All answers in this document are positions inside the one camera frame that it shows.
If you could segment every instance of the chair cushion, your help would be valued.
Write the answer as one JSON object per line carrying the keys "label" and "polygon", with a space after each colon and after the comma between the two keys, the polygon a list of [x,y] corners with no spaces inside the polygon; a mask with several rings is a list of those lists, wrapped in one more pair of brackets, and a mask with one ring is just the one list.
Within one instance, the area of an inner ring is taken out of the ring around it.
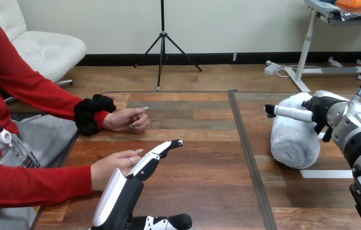
{"label": "chair cushion", "polygon": [[10,41],[26,32],[26,24],[17,0],[0,0],[0,26]]}
{"label": "chair cushion", "polygon": [[57,33],[28,31],[12,44],[33,70],[53,82],[62,78],[86,53],[82,40]]}

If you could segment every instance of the white robotic hand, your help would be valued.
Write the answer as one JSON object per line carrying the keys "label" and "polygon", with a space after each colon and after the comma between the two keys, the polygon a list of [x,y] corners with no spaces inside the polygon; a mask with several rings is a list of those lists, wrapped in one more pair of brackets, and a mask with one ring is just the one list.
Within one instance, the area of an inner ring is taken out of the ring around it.
{"label": "white robotic hand", "polygon": [[147,180],[165,158],[168,151],[183,146],[183,141],[172,140],[158,145],[123,175],[115,169],[93,218],[92,230],[187,230],[192,226],[191,217],[181,214],[173,217],[132,217],[132,210]]}
{"label": "white robotic hand", "polygon": [[187,214],[171,217],[133,217],[126,230],[187,230],[192,227],[192,219]]}

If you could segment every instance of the red sleeve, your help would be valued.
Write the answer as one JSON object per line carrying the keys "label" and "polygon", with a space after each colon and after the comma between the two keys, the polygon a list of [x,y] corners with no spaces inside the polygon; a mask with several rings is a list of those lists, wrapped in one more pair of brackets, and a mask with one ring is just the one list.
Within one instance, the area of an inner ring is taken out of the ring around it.
{"label": "red sleeve", "polygon": [[[74,120],[74,106],[82,99],[35,72],[19,56],[0,27],[0,87],[12,96],[56,117]],[[94,116],[101,128],[108,112]]]}
{"label": "red sleeve", "polygon": [[91,194],[90,165],[54,169],[0,165],[0,208],[55,205]]}

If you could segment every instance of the wooden table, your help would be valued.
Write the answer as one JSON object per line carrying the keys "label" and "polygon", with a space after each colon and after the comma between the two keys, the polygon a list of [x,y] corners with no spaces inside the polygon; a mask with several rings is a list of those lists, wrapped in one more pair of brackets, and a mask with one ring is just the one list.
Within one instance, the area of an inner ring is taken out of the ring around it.
{"label": "wooden table", "polygon": [[[187,213],[193,229],[361,229],[348,190],[351,179],[305,179],[270,153],[272,119],[265,103],[288,93],[107,93],[118,109],[149,106],[151,128],[142,135],[102,131],[79,137],[66,167],[91,164],[114,152],[150,151],[166,140],[169,152],[145,187],[134,216]],[[311,169],[348,170],[338,148],[323,143]],[[87,230],[101,193],[42,208],[35,230]]]}

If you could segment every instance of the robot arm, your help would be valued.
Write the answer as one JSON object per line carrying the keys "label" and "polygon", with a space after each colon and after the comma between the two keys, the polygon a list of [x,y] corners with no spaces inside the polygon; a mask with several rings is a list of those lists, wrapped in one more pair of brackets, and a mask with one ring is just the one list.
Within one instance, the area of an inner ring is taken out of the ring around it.
{"label": "robot arm", "polygon": [[132,211],[147,180],[165,158],[168,151],[183,146],[181,140],[172,140],[158,145],[123,175],[115,169],[93,218],[92,230],[187,230],[192,226],[191,217],[181,214],[173,217],[132,217]]}
{"label": "robot arm", "polygon": [[355,183],[350,191],[356,201],[356,209],[361,216],[361,103],[360,95],[347,100],[326,91],[316,92],[303,106],[309,110],[265,105],[268,117],[277,115],[304,122],[315,122],[315,131],[320,133],[327,126],[324,142],[332,138],[340,148],[352,168]]}

